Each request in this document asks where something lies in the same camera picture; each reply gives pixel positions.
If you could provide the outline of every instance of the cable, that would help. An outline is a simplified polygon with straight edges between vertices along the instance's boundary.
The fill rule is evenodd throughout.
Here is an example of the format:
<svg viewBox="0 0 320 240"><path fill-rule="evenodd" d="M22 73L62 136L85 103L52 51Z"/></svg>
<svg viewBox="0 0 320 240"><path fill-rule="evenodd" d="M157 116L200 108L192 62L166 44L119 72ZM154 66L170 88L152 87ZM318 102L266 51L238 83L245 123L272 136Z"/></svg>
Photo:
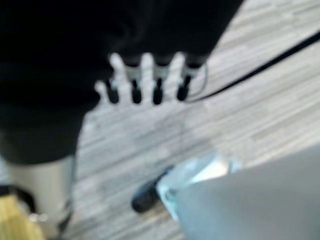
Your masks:
<svg viewBox="0 0 320 240"><path fill-rule="evenodd" d="M317 41L320 40L320 31L318 31L317 33L315 33L314 35L304 39L303 41L301 41L300 43L296 44L295 46L289 48L288 50L284 51L283 53L281 53L280 55L274 57L273 59L267 61L265 64L257 67L256 69L252 70L251 72L247 73L246 75L232 81L231 83L225 85L224 87L209 93L205 96L199 97L197 99L194 100L189 100L186 101L186 103L191 104L191 103L195 103L195 102L199 102L208 98L211 98L217 94L220 94L232 87L234 87L235 85L238 85L246 80L248 80L249 78L263 72L264 70L272 67L273 65L278 64L279 62L283 61L284 59L290 57L291 55L294 55L298 52L300 52L301 50L305 49L306 47L316 43Z"/></svg>

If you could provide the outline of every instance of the floor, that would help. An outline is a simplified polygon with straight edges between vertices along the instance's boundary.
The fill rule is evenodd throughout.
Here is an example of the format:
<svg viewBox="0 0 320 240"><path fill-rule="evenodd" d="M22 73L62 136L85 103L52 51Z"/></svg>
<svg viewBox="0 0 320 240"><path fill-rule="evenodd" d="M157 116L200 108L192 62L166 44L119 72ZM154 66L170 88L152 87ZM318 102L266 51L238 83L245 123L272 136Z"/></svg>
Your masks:
<svg viewBox="0 0 320 240"><path fill-rule="evenodd" d="M320 29L317 0L247 0L208 60L206 92L218 89ZM135 190L168 165L219 151L244 162L272 161L320 142L320 44L214 98L175 100L181 55L165 101L153 106L151 58L143 58L141 105L112 58L120 104L104 97L86 117L79 149L71 240L183 240L161 204L135 214ZM200 88L204 70L193 81ZM97 85L99 91L104 87ZM0 182L7 178L0 166Z"/></svg>

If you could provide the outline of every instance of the black sleeve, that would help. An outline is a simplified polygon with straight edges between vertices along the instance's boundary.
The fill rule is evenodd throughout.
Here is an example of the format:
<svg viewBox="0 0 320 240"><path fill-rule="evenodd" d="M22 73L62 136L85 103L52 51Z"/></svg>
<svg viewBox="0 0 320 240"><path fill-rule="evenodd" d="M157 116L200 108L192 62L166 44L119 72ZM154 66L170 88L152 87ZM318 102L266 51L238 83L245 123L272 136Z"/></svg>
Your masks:
<svg viewBox="0 0 320 240"><path fill-rule="evenodd" d="M0 154L17 164L74 155L99 102L108 53L144 35L152 1L10 0L0 6Z"/></svg>

